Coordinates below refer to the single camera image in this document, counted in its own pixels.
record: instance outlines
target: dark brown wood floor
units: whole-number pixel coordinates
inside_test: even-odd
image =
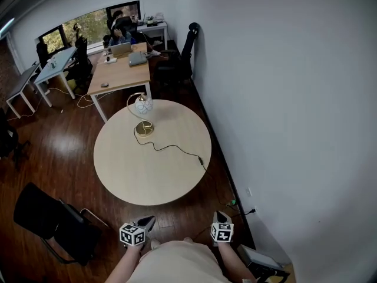
[[[93,64],[97,57],[91,57]],[[150,61],[151,73],[158,60],[163,59],[156,57]],[[57,79],[49,87],[66,91]],[[156,97],[158,85],[153,80],[151,88]],[[127,97],[137,91],[144,89],[135,87],[116,91],[100,100],[106,115],[109,117],[124,108]],[[39,95],[29,91],[27,97],[34,107],[38,105]],[[21,163],[19,172],[14,169],[11,159],[0,160],[0,269],[7,282],[19,282],[23,278],[38,282],[44,278],[47,282],[104,282],[125,252],[118,240],[119,227],[143,215],[157,217],[151,238],[167,242],[189,236],[212,249],[209,229],[203,229],[212,223],[213,212],[222,210],[231,216],[238,213],[219,204],[215,182],[209,175],[205,175],[190,193],[165,205],[148,207],[124,202],[107,191],[94,169],[94,143],[104,125],[95,106],[78,108],[78,99],[72,100],[57,90],[51,90],[49,98],[52,108],[42,100],[33,116],[10,121],[17,128],[20,141],[31,142],[27,149],[29,160]],[[169,91],[162,93],[161,98],[175,100]],[[208,124],[192,88],[180,91],[179,102],[195,111]],[[22,99],[15,100],[14,104],[20,114],[31,113]],[[8,118],[11,117],[14,115],[10,111]],[[234,199],[234,194],[214,141],[212,148],[208,171],[217,180],[221,202],[229,202]],[[79,210],[92,210],[111,226],[110,230],[104,231],[96,257],[87,266],[60,264],[39,237],[13,222],[16,200],[28,182],[34,182],[50,196],[62,198]],[[252,244],[252,237],[244,228],[241,217],[235,216],[233,222],[233,245],[241,242]]]

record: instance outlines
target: desk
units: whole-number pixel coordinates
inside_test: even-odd
[[[142,31],[142,32],[156,31],[158,29],[164,30],[164,42],[165,42],[165,50],[166,50],[167,49],[167,24],[166,22],[158,23],[157,26],[152,26],[152,27],[148,27],[146,24],[137,27],[137,31]]]
[[[155,128],[150,136],[138,137],[140,143],[154,142],[156,149],[176,144],[209,165],[211,138],[195,112],[173,101],[154,100],[153,110],[143,117]],[[95,171],[102,184],[135,205],[160,205],[191,191],[205,174],[198,158],[176,147],[156,152],[151,144],[138,144],[133,132],[138,123],[123,108],[102,127],[94,146]]]
[[[76,52],[76,47],[70,47],[67,50],[63,50],[57,54],[54,55],[55,60],[57,62],[57,66],[55,68],[51,68],[48,64],[43,68],[37,79],[34,81],[34,84],[38,88],[38,91],[42,94],[43,98],[45,99],[46,103],[52,107],[51,102],[47,98],[46,94],[44,93],[43,89],[41,88],[40,84],[47,81],[49,78],[56,77],[57,75],[60,75],[61,79],[63,80],[63,83],[65,87],[67,88],[68,92],[70,93],[72,99],[74,100],[76,98],[75,94],[73,93],[72,89],[69,87],[67,80],[65,79],[65,76],[63,74],[63,70],[66,66],[66,64],[70,61],[74,53]]]
[[[147,52],[147,44],[135,44],[133,45],[133,49],[135,52]],[[123,57],[118,57],[117,62],[111,64],[103,64],[105,58],[106,57],[101,56],[101,58],[98,60],[98,65],[94,71],[87,94],[91,96],[94,105],[106,123],[107,118],[97,100],[97,95],[139,85],[145,85],[147,95],[150,98],[152,98],[152,96],[149,86],[151,77],[149,73],[148,61],[144,64],[130,67],[128,64],[128,54],[125,54]],[[108,87],[102,88],[101,84],[104,83],[108,83]]]
[[[23,90],[26,86],[26,84],[29,84],[30,78],[35,74],[35,71],[37,69],[40,69],[42,71],[42,67],[40,63],[35,64],[34,66],[30,67],[29,69],[25,70],[21,76],[19,77],[17,83],[14,85],[12,91],[8,94],[8,98],[6,100],[6,103],[9,105],[9,107],[12,109],[14,114],[20,119],[21,116],[18,114],[18,112],[14,109],[11,101],[13,100],[14,97],[16,97],[18,94],[21,95],[21,97],[24,99],[25,103],[29,106],[30,110],[34,113],[35,110],[33,106],[31,106],[30,102],[28,99],[25,97]]]

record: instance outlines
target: table lamp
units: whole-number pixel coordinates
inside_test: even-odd
[[[136,115],[133,113],[130,109],[130,106],[128,105],[128,101],[131,97],[138,96],[135,100],[135,109],[140,114],[147,114],[148,111],[151,111],[153,109],[153,100],[150,97],[147,97],[144,92],[137,92],[129,96],[127,99],[127,108],[131,112],[132,115],[136,116],[139,120],[141,120],[140,123],[136,125],[134,128],[137,135],[140,137],[147,137],[149,136],[154,129],[153,123],[151,123],[148,120],[143,119],[142,117]]]

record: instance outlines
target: curved lamp arm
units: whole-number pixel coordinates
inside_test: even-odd
[[[139,120],[141,120],[141,122],[146,121],[146,122],[150,123],[150,124],[151,124],[150,126],[145,126],[145,128],[149,128],[149,127],[151,127],[151,126],[153,125],[152,122],[150,122],[150,121],[148,121],[148,120],[146,120],[146,119],[144,119],[144,118],[142,118],[142,117],[140,117],[140,116],[137,116],[135,113],[133,113],[133,112],[131,111],[130,106],[128,105],[128,101],[130,100],[131,97],[139,96],[139,95],[141,95],[141,94],[144,94],[144,95],[145,95],[144,92],[137,92],[137,93],[134,93],[134,94],[130,95],[130,96],[128,97],[128,99],[127,99],[126,105],[127,105],[127,108],[128,108],[128,110],[129,110],[129,112],[130,112],[133,116],[137,117]]]

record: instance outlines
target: round table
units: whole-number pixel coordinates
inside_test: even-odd
[[[137,114],[134,104],[130,109]],[[154,142],[156,149],[176,144],[208,166],[211,138],[195,112],[173,101],[154,100],[153,110],[142,117],[154,124],[154,131],[148,137],[137,136],[140,143]],[[157,152],[152,144],[138,144],[134,127],[139,122],[123,108],[102,127],[94,146],[100,181],[113,195],[136,205],[160,205],[182,197],[205,173],[198,157],[176,147]]]

